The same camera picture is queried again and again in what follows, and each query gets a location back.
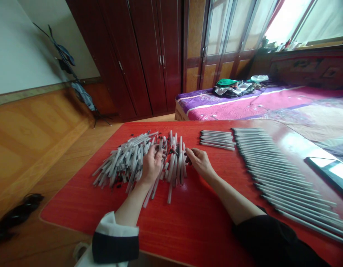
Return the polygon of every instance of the cabinet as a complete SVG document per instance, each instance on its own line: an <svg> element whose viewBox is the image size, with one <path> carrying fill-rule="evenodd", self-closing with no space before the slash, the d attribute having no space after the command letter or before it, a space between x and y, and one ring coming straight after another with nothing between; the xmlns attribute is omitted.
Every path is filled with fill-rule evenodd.
<svg viewBox="0 0 343 267"><path fill-rule="evenodd" d="M181 1L130 0L153 114L175 110L181 93Z"/></svg>
<svg viewBox="0 0 343 267"><path fill-rule="evenodd" d="M121 118L136 118L99 6L92 0L67 0L67 4Z"/></svg>
<svg viewBox="0 0 343 267"><path fill-rule="evenodd" d="M181 0L66 0L123 119L173 113Z"/></svg>

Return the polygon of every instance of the tabletop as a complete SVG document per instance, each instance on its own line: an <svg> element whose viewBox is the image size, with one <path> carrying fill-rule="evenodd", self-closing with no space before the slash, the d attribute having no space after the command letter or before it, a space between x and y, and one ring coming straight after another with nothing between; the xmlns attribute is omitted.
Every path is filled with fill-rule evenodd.
<svg viewBox="0 0 343 267"><path fill-rule="evenodd" d="M92 173L108 157L111 150L126 142L131 134L138 136L148 130L168 136L170 130L183 136L189 148L205 150L219 176L269 215L288 224L298 237L311 246L332 266L343 266L343 245L278 214L253 186L245 163L235 151L199 144L201 130L230 131L232 127L261 127L279 149L298 166L308 182L314 184L323 198L337 203L334 210L343 219L343 196L319 177L305 162L308 156L336 159L286 125L273 120L247 121L178 121L125 123L96 152L87 164L48 203L41 217L49 222L93 234L101 217L116 210L126 199L126 184L112 192L94 188ZM167 204L169 184L160 182L153 200L142 209L137 226L140 228L140 250L156 256L193 266L254 266L248 252L232 235L232 222L215 192L192 167L187 178L172 193Z"/></svg>

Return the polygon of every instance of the wooden floor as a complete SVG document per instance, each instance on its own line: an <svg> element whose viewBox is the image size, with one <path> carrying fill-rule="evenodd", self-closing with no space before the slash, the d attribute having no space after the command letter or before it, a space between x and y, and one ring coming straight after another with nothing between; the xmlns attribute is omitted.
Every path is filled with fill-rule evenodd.
<svg viewBox="0 0 343 267"><path fill-rule="evenodd" d="M174 114L170 114L141 121L173 120ZM0 244L0 266L70 267L75 265L72 258L75 245L81 241L90 243L91 237L42 222L39 214L58 190L122 125L118 116L113 117L111 123L112 127L104 121L99 121L95 129L88 129L34 186L31 192L41 193L45 199L24 224L12 229L17 235L9 242ZM154 257L147 258L153 266L175 265Z"/></svg>

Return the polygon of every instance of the pink bedspread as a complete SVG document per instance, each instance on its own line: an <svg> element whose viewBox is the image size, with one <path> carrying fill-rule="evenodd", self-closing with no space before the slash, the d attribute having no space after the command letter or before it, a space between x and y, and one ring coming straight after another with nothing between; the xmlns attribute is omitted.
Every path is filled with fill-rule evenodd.
<svg viewBox="0 0 343 267"><path fill-rule="evenodd" d="M232 99L208 89L176 100L190 120L274 119L314 142L343 136L343 89L282 86Z"/></svg>

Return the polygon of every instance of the smartphone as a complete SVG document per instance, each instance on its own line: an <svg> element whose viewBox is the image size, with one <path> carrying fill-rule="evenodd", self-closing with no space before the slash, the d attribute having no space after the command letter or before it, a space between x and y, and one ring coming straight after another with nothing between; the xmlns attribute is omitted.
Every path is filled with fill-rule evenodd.
<svg viewBox="0 0 343 267"><path fill-rule="evenodd" d="M335 159L307 157L309 164L319 175L327 179L343 194L343 163Z"/></svg>

